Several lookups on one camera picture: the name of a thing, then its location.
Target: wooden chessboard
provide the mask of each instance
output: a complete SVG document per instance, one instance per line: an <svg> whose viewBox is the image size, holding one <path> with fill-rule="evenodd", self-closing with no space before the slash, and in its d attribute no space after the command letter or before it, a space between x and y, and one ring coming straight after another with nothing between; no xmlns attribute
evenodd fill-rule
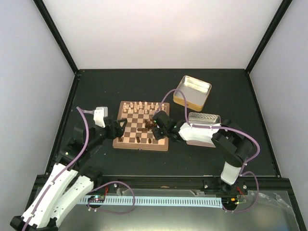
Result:
<svg viewBox="0 0 308 231"><path fill-rule="evenodd" d="M129 102L122 101L117 119L127 119L127 125L123 137L114 139L114 148L141 149L151 151L167 151L168 138L156 140L152 130L138 131L138 128L145 128L145 120L149 120L156 111L157 102ZM169 103L162 106L162 110L169 115Z"/></svg>

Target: purple cable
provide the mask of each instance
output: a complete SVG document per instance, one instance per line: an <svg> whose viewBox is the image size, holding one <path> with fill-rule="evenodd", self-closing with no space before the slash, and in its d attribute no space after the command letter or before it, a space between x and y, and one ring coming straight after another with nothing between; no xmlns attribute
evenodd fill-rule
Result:
<svg viewBox="0 0 308 231"><path fill-rule="evenodd" d="M133 191L127 184L125 184L124 182L117 181L117 180L111 181L111 182L108 182L108 183L106 183L106 184L101 185L100 187L97 187L96 189L93 189L93 190L91 191L91 193L92 193L92 192L95 192L96 190L99 190L99 189L101 189L101 188L103 188L103 187L105 187L105 186L107 186L107 185L109 185L109 184L114 184L114 183L123 184L125 187L127 187L127 188L131 191L131 194L132 194L132 196L133 196L133 204L132 204L132 206L130 207L129 210L127 210L127 211L125 211L125 212L115 212L115 211L110 211L110 210L105 210L105 209L99 209L99 208L97 208L96 211L106 212L106 213L112 213L112 214L117 214L117 215L123 215L123 214L130 213L130 212L134 209L136 199L135 199L134 191ZM94 208L91 208L91 207L90 207L90 203L91 203L91 202L92 202L92 201L89 201L89 202L88 202L88 208L89 208L89 209L94 209Z"/></svg>
<svg viewBox="0 0 308 231"><path fill-rule="evenodd" d="M187 117L187 100L186 100L186 98L185 98L184 93L183 93L181 90L179 90L179 89L170 90L170 91L164 96L164 98L163 98L163 100L161 101L161 103L160 103L158 109L155 111L155 114L159 111L159 109L161 108L162 103L165 101L165 99L167 98L167 96L168 96L170 93L174 92L174 91L179 92L179 93L182 95L183 99L184 99L184 104L185 104L185 120L186 120L186 123L187 123L188 125L191 125L191 126L194 127L194 128L224 129L224 130L228 130L228 131L234 131L234 132L236 132L236 133L238 133L238 134L241 134L241 135L247 137L252 143L254 143L254 145L257 147L257 151L256 151L256 153L255 153L252 157L250 157L250 158L248 158L248 159L246 159L246 160L244 161L243 166L242 166L241 171L240 171L240 175L241 175L241 173L243 172L244 167L247 165L247 163L248 163L249 161L255 159L255 158L259 155L259 153L260 153L260 145L258 144L258 142L257 142L253 137L251 137L250 135L248 135L247 133L242 132L242 131L239 131L239 130L234 129L234 128L221 127L221 126L208 126L208 125L194 125L194 124L190 124L190 122L188 121L188 117Z"/></svg>
<svg viewBox="0 0 308 231"><path fill-rule="evenodd" d="M255 206L255 204L257 203L258 198L259 198L259 183L258 183L257 177L256 177L255 174L254 174L253 172L251 172L251 171L244 172L244 173L242 174L242 176L245 176L245 175L247 175L247 174L253 175L253 177L254 177L255 180L256 180L257 195L256 195L255 201L254 201L253 204L250 205L248 208L243 209L243 210L240 210L240 211L236 211L236 210L234 210L234 211L232 211L232 210L227 210L227 209L225 208L225 206L222 206L222 208L223 208L226 212L231 212L231 213L242 213L242 212L247 212L247 211L249 211L250 209L252 209L252 207Z"/></svg>
<svg viewBox="0 0 308 231"><path fill-rule="evenodd" d="M79 107L77 107L77 110L79 111L79 113L80 113L80 115L81 115L81 117L82 117L82 119L83 119L83 122L84 122L84 124L85 124L85 127L86 127L86 140L85 140L85 143L84 143L84 145L83 145L81 151L79 152L79 154L75 157L75 159L72 160L64 169L62 169L62 171L61 171L58 175L56 175L56 176L54 177L54 179L52 180L52 183L54 183L54 182L59 178L59 176L61 176L61 174L62 174L63 172L65 172L67 169L69 169L69 168L81 157L81 155L84 153L84 151L85 151L86 148L87 148L87 145L88 145L88 142L89 142L89 126L88 126L88 123L87 123L87 119L86 119L85 115L83 114L83 110L81 110ZM36 210L37 210L39 204L40 204L41 201L43 200L44 196L46 195L46 193L48 192L48 190L49 190L50 187L51 187L51 185L48 185L47 188L46 188L46 190L42 193L42 196L39 198L37 204L34 206L34 208L33 208L33 210L32 210L32 214L34 214L34 213L36 212ZM27 226L28 226L28 224L29 224L31 218L32 218L32 217L29 217L29 219L26 221L26 223L25 223L25 225L24 225L22 231L26 231L26 228L27 228Z"/></svg>

